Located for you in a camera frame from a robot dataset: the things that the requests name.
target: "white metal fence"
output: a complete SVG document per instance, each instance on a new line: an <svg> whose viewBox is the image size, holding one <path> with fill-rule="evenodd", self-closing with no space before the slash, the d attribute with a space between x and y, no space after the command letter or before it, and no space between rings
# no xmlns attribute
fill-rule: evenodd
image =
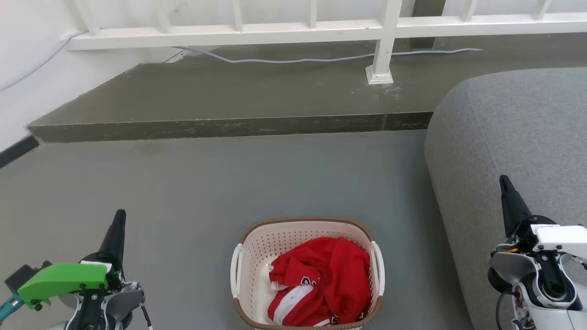
<svg viewBox="0 0 587 330"><path fill-rule="evenodd" d="M306 22L263 24L243 23L245 0L233 0L233 25L195 26L172 26L165 0L154 1L159 26L100 29L87 0L75 0L88 33L73 38L68 50L377 40L366 72L369 83L383 84L393 83L389 63L396 38L587 32L587 12L549 14L552 0L537 0L525 15L475 15L478 0L467 0L461 16L405 18L402 0L387 0L380 19L327 22L316 20L318 0L310 0Z"/></svg>

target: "white basket handle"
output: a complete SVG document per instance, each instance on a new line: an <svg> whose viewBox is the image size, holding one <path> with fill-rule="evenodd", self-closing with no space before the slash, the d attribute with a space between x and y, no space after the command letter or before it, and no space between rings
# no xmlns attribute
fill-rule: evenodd
<svg viewBox="0 0 587 330"><path fill-rule="evenodd" d="M383 291L385 291L385 266L383 265L383 256L381 255L381 249L379 245L375 243L375 241L371 241L373 245L373 249L371 250L371 258L376 261L377 266L377 276L375 278L375 287L379 291L379 295L383 295Z"/></svg>
<svg viewBox="0 0 587 330"><path fill-rule="evenodd" d="M230 291L232 297L237 298L241 290L242 244L238 244L232 253L230 262Z"/></svg>

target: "red clothing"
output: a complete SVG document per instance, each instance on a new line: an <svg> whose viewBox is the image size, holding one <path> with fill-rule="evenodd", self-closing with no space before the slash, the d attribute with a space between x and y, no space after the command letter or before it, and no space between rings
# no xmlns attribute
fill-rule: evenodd
<svg viewBox="0 0 587 330"><path fill-rule="evenodd" d="M271 264L271 282L287 286L277 292L267 310L278 324L352 323L369 308L369 255L345 238L316 238Z"/></svg>

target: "gray cord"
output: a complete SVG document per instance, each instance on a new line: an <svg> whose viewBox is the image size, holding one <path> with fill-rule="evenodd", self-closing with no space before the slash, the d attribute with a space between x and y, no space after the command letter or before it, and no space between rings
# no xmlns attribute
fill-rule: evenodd
<svg viewBox="0 0 587 330"><path fill-rule="evenodd" d="M33 74L33 72L37 71L41 66L45 65L48 61L50 61L52 58L55 57L55 55L57 55L57 53L59 53L60 50L63 49L63 47L65 47L65 45L73 38L86 33L86 31L78 31L72 35L69 35L67 38L65 38L65 40L61 43L61 45L59 45L59 48L57 48L56 51L54 51L53 53L49 54L49 56L47 56L44 60L42 60L37 66L34 66L33 69L29 70L29 71L25 71L24 74L10 80L7 84L5 84L4 86L0 87L0 92L3 92L4 90L16 85L17 83L19 83L22 79L30 76L31 74Z"/></svg>
<svg viewBox="0 0 587 330"><path fill-rule="evenodd" d="M223 58L220 55L216 55L214 53L207 52L205 50L198 50L198 49L194 49L194 48L181 47L181 46L174 47L174 48L182 49L182 50L189 50L190 52L197 52L197 53L206 54L206 55L212 56L213 58L217 58L219 60L223 60L224 62L228 62L228 63L290 64L290 63L302 63L302 62L340 62L342 60L368 58L368 57L375 55L375 53L371 53L371 54L350 56L347 58L337 58L337 59L294 59L294 60L237 59L237 60L232 60L232 59ZM482 49L462 48L462 49L457 49L457 50L417 50L414 52L392 53L392 56L404 56L404 55L416 55L416 54L455 54L455 53L460 53L460 52L471 52L471 51L477 51L477 50L482 50Z"/></svg>

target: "gray sofa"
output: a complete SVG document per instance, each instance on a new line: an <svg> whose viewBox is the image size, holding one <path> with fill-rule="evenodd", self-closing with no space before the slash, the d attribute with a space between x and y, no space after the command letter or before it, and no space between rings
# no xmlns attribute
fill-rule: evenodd
<svg viewBox="0 0 587 330"><path fill-rule="evenodd" d="M534 214L587 225L587 68L496 73L467 80L440 103L426 162L475 330L494 330L499 294L490 251L505 239L498 178L507 174ZM587 285L587 272L565 270ZM502 304L510 328L511 304Z"/></svg>

